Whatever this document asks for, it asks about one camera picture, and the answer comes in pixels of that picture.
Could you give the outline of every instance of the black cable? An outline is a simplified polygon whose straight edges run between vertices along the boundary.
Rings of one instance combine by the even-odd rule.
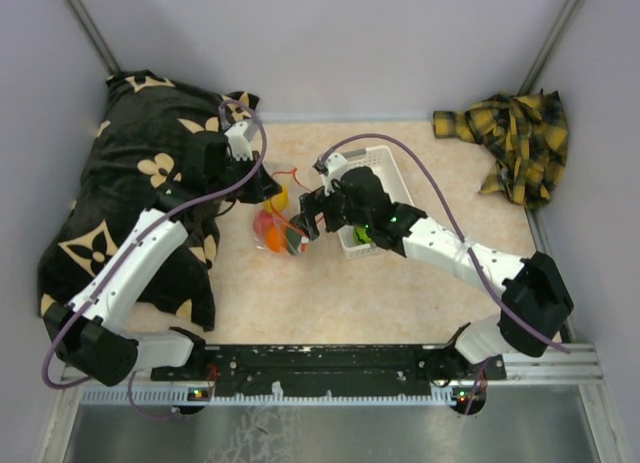
[[[234,206],[236,206],[237,201],[238,200],[233,200],[229,206],[227,206],[224,210],[222,210],[220,213],[218,213],[215,217],[217,218],[219,216],[226,215],[227,213],[229,213],[231,211],[231,209]]]

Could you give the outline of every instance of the toy fruit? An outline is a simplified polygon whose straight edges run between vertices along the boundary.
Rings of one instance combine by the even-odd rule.
[[[367,235],[367,230],[359,226],[353,228],[353,239],[356,240],[356,243],[359,245],[366,245],[372,241],[369,235]]]
[[[287,239],[278,225],[271,225],[264,234],[264,244],[274,253],[287,251]]]
[[[273,208],[282,212],[289,204],[289,192],[287,191],[287,187],[282,185],[282,193],[277,194],[273,198],[268,199],[263,203],[264,209],[268,213],[273,213]]]
[[[260,212],[253,219],[253,232],[258,238],[264,238],[264,234],[267,230],[275,224],[273,216],[266,210],[260,210]]]

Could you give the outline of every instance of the white basket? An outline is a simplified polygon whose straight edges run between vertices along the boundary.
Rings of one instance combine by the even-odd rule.
[[[409,190],[404,184],[398,165],[393,159],[388,146],[372,146],[362,150],[342,153],[349,161],[350,168],[368,166],[373,173],[380,178],[382,187],[391,197],[391,201],[413,205]],[[384,250],[376,247],[374,243],[358,244],[353,238],[353,226],[345,226],[338,230],[342,250],[347,258],[360,258],[362,256],[375,255]]]

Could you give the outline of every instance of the gray wall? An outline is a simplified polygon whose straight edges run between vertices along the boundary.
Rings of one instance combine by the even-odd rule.
[[[55,397],[39,376],[36,264],[77,189],[105,72],[62,0],[0,0],[0,48],[0,460],[22,463]]]
[[[544,72],[570,125],[565,177],[541,212],[640,460],[640,0],[586,0]]]
[[[564,0],[84,0],[124,68],[267,119],[424,118],[516,91]]]

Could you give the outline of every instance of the yellow plaid cloth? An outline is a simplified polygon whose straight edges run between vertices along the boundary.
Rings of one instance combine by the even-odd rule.
[[[501,191],[518,205],[539,208],[567,164],[567,119],[558,92],[509,96],[498,93],[465,112],[435,111],[436,138],[458,137],[485,146],[496,163],[480,193]]]

